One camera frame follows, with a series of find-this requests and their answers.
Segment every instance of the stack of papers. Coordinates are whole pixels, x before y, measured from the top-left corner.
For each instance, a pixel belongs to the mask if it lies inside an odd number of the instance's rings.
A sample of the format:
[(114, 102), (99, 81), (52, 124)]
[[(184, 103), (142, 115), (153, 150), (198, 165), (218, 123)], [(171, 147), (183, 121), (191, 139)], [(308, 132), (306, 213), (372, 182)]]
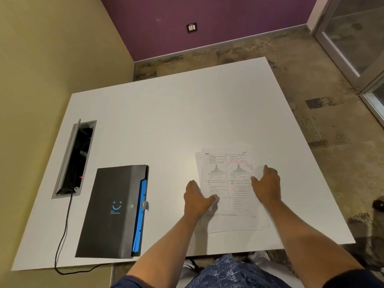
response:
[(208, 233), (269, 226), (269, 216), (252, 190), (252, 147), (235, 144), (203, 149), (195, 155), (201, 193), (219, 197), (200, 222)]

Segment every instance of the smiley face logo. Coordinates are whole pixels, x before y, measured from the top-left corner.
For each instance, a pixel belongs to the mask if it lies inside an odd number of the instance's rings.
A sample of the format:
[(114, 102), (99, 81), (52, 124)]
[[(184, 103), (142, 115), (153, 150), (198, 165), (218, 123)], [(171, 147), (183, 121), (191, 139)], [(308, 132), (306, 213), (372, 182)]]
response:
[(116, 203), (116, 201), (113, 202), (112, 208), (113, 208), (114, 210), (119, 210), (120, 207), (121, 207), (121, 203), (122, 203), (122, 201), (120, 201), (120, 206), (119, 206), (118, 208), (116, 208), (116, 207), (114, 206), (115, 203)]

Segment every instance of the wall outlet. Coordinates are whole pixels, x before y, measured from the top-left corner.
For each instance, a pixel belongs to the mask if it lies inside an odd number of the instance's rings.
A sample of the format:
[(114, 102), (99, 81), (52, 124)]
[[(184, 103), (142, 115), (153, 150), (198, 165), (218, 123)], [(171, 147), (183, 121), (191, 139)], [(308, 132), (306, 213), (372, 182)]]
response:
[(197, 23), (191, 23), (191, 24), (187, 24), (187, 32), (188, 33), (192, 33), (192, 32), (195, 32), (197, 31)]

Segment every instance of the dark blue sleeve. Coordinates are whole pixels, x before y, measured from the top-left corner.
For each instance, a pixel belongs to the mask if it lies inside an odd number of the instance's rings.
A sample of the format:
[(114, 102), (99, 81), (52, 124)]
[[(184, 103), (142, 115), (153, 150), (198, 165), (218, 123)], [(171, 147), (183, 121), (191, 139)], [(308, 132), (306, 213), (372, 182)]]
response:
[(380, 281), (369, 270), (351, 270), (344, 272), (324, 284), (323, 288), (384, 288), (384, 283)]
[(111, 288), (147, 288), (145, 283), (133, 276), (124, 276), (114, 283)]

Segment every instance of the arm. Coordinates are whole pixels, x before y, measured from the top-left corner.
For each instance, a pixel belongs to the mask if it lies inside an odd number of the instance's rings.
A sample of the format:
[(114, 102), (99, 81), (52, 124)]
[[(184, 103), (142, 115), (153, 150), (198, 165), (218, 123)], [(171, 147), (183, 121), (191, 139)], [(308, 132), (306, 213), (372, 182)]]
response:
[(280, 177), (275, 169), (265, 165), (261, 180), (251, 179), (253, 191), (271, 214), (293, 268), (306, 288), (321, 288), (343, 272), (363, 269), (346, 250), (281, 201)]
[(127, 275), (155, 288), (176, 287), (196, 224), (216, 199), (217, 195), (202, 197), (196, 182), (190, 181), (184, 194), (184, 216), (139, 258)]

